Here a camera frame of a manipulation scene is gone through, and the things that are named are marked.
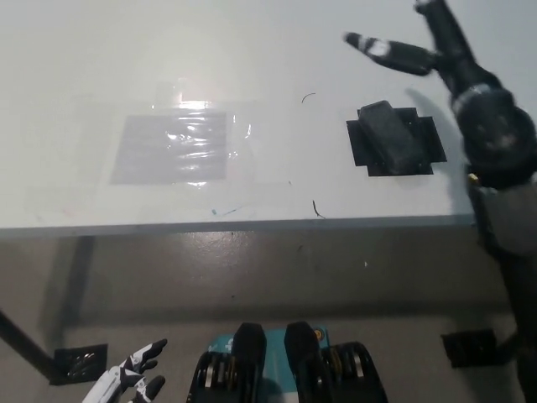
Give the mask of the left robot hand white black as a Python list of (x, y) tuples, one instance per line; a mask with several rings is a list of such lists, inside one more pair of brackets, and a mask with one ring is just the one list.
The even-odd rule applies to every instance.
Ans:
[(135, 394), (130, 402), (153, 402), (166, 379), (158, 375), (147, 381), (144, 373), (158, 364), (156, 358), (167, 344), (166, 338), (148, 344), (129, 355), (121, 364), (106, 370), (86, 394), (82, 403), (116, 403), (131, 388), (135, 389)]

